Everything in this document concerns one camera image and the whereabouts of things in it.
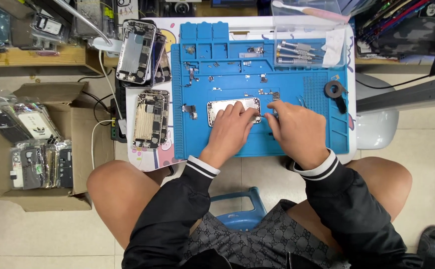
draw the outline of person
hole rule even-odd
[[[209,142],[182,175],[144,173],[128,162],[96,168],[88,192],[125,249],[122,268],[419,268],[392,226],[412,185],[400,164],[367,157],[342,165],[326,148],[326,120],[274,101],[265,113],[274,138],[306,182],[307,200],[281,200],[250,231],[226,228],[209,211],[208,188],[246,143],[257,110],[241,102],[220,110]]]

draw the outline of gray shorts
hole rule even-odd
[[[349,268],[346,259],[295,222],[285,212],[296,205],[280,200],[251,231],[231,230],[209,212],[184,246],[181,264],[214,248],[229,261],[249,267],[285,268],[287,252],[312,260],[322,268]]]

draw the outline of cardboard box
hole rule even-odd
[[[0,200],[8,200],[25,211],[91,210],[86,199],[86,181],[93,170],[91,163],[91,132],[96,125],[92,108],[76,101],[87,86],[86,82],[27,83],[15,95],[36,97],[48,108],[51,119],[65,139],[72,142],[73,189],[12,190],[10,148],[13,146],[0,135]],[[96,110],[98,120],[108,120],[103,110]],[[94,132],[96,166],[114,159],[114,144],[110,127],[99,125]]]

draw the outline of black jacket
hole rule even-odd
[[[421,259],[406,246],[390,215],[369,193],[362,177],[344,167],[330,151],[316,169],[295,171],[322,224],[332,231],[352,268],[419,268]],[[191,226],[209,211],[209,185],[219,170],[190,156],[181,177],[162,186],[146,206],[131,233],[122,268],[176,268]],[[287,255],[288,268],[313,268],[303,257]],[[183,267],[232,268],[214,250],[191,257]]]

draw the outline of blue stool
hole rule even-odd
[[[239,211],[220,215],[217,217],[217,219],[220,220],[227,228],[250,231],[256,227],[256,225],[261,222],[261,220],[267,214],[267,211],[262,204],[261,198],[259,197],[259,189],[257,187],[249,188],[248,192],[228,193],[214,196],[211,197],[211,202],[238,197],[249,197],[254,209],[251,211]]]

